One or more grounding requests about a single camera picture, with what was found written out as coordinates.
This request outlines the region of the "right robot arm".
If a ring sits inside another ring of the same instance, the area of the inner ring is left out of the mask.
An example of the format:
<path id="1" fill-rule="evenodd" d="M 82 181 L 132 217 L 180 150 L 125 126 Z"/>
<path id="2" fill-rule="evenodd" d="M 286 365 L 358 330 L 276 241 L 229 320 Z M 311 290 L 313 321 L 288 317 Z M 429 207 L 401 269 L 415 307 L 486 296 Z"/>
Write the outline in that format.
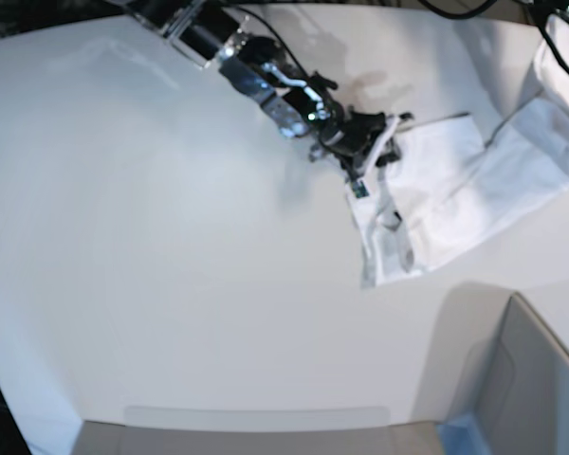
<path id="1" fill-rule="evenodd" d="M 331 155 L 355 181 L 398 158 L 395 117 L 344 107 L 333 96 L 338 84 L 308 72 L 276 30 L 247 31 L 222 1 L 124 1 L 121 6 L 197 66 L 215 64 L 282 136 L 312 137 L 311 160 Z"/>

